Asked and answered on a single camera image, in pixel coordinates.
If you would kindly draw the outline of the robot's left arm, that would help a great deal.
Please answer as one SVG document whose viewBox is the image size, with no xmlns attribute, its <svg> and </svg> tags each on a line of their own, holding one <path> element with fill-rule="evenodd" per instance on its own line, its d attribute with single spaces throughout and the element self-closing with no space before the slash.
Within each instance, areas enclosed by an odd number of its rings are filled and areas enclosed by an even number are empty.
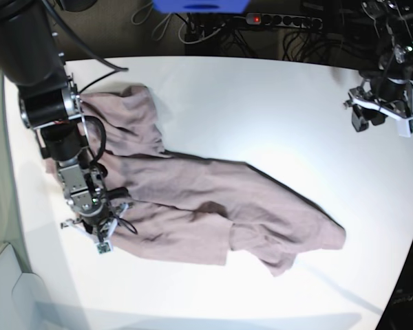
<svg viewBox="0 0 413 330">
<path fill-rule="evenodd" d="M 378 69 L 360 71 L 358 87 L 344 102 L 352 109 L 351 123 L 357 132 L 369 124 L 396 121 L 398 134 L 413 135 L 413 4 L 409 1 L 362 1 L 378 36 Z"/>
</svg>

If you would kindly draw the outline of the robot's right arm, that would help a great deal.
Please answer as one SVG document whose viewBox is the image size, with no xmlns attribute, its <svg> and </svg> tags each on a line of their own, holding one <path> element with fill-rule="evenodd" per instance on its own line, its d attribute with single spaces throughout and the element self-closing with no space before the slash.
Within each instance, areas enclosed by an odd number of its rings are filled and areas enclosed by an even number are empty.
<svg viewBox="0 0 413 330">
<path fill-rule="evenodd" d="M 122 67 L 97 56 L 72 31 L 49 1 L 0 1 L 0 68 L 19 91 L 24 125 L 35 134 L 41 155 L 53 160 L 63 194 L 77 215 L 73 224 L 106 239 L 121 223 L 112 206 L 125 188 L 108 190 L 99 160 L 107 134 L 101 120 L 84 115 L 73 78 L 56 48 L 50 21 L 88 55 L 115 72 Z"/>
</svg>

